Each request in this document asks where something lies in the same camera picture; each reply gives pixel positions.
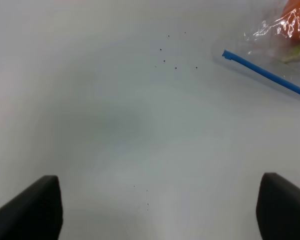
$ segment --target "white surface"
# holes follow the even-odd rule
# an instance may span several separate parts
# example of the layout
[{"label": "white surface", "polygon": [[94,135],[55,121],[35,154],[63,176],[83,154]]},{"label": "white surface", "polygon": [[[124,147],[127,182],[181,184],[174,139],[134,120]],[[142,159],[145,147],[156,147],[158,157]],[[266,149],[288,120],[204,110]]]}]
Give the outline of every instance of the white surface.
[{"label": "white surface", "polygon": [[62,240],[261,239],[262,174],[300,186],[300,97],[212,61],[243,11],[0,0],[0,206],[57,174]]}]

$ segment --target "blue plastic strip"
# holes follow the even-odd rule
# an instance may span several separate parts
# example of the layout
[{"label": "blue plastic strip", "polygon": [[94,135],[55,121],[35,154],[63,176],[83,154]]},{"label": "blue plastic strip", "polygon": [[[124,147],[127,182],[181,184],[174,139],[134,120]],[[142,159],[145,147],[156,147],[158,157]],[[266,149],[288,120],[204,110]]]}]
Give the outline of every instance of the blue plastic strip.
[{"label": "blue plastic strip", "polygon": [[269,71],[266,71],[265,69],[259,67],[259,66],[256,66],[255,64],[245,60],[244,58],[240,57],[240,56],[237,56],[236,54],[232,53],[232,52],[229,52],[227,50],[224,50],[224,53],[222,54],[223,57],[225,57],[226,59],[228,60],[233,60],[233,61],[236,61],[238,62],[239,64],[242,64],[243,66],[246,66],[247,68],[257,72],[258,74],[268,78],[269,80],[272,80],[273,82],[279,84],[279,85],[282,85],[284,87],[286,87],[287,89],[290,89],[298,94],[300,94],[300,87],[289,82],[289,81],[286,81],[285,79],[269,72]]}]

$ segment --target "white table surface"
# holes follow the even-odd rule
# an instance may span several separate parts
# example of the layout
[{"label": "white table surface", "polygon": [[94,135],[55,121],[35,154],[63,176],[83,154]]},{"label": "white table surface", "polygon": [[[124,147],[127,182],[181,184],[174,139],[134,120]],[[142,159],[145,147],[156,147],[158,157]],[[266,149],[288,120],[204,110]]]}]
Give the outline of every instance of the white table surface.
[{"label": "white table surface", "polygon": [[241,2],[0,0],[0,206],[55,174],[61,240],[260,240],[300,97],[212,60]]}]

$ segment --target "plastic bag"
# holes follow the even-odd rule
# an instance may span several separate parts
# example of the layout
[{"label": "plastic bag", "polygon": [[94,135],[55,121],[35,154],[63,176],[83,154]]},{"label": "plastic bag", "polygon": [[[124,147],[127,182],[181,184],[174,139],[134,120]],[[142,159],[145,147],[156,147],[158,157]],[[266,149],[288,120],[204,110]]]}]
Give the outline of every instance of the plastic bag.
[{"label": "plastic bag", "polygon": [[300,0],[253,0],[251,9],[217,43],[223,56],[300,94]]}]

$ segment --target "orange fruit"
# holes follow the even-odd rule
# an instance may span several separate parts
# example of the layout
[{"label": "orange fruit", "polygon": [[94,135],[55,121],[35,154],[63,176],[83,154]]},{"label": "orange fruit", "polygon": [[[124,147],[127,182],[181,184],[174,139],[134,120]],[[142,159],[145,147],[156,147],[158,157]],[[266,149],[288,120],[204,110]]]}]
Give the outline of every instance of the orange fruit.
[{"label": "orange fruit", "polygon": [[284,35],[300,42],[300,0],[289,0],[278,23]]}]

